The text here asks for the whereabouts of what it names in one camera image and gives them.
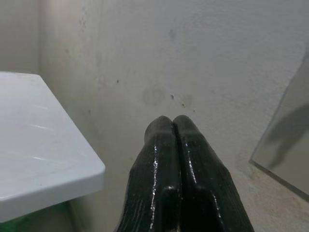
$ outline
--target wall stain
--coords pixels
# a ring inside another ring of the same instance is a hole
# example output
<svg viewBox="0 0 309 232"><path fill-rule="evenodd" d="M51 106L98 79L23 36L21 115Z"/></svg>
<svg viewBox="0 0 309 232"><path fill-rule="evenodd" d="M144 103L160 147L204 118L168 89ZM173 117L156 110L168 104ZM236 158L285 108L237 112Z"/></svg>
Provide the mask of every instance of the wall stain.
<svg viewBox="0 0 309 232"><path fill-rule="evenodd" d="M99 68L102 65L102 53L100 51L96 52L96 66Z"/></svg>
<svg viewBox="0 0 309 232"><path fill-rule="evenodd" d="M173 29L169 30L169 38L172 42L176 40L176 33Z"/></svg>
<svg viewBox="0 0 309 232"><path fill-rule="evenodd" d="M158 87L149 87L143 91L143 101L146 105L159 105L165 98L165 90Z"/></svg>
<svg viewBox="0 0 309 232"><path fill-rule="evenodd" d="M182 107L183 108L190 108L192 105L193 97L192 95L185 95L181 98L182 101Z"/></svg>

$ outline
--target concrete wall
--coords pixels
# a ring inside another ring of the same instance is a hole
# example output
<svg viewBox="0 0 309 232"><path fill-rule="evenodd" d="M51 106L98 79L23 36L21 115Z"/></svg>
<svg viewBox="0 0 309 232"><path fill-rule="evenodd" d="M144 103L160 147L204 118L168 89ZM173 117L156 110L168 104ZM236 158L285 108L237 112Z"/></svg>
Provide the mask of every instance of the concrete wall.
<svg viewBox="0 0 309 232"><path fill-rule="evenodd" d="M38 72L38 0L1 0L0 70Z"/></svg>
<svg viewBox="0 0 309 232"><path fill-rule="evenodd" d="M41 0L40 74L107 166L76 202L110 232L156 117L189 115L257 232L308 231L308 204L248 160L309 41L306 0Z"/></svg>

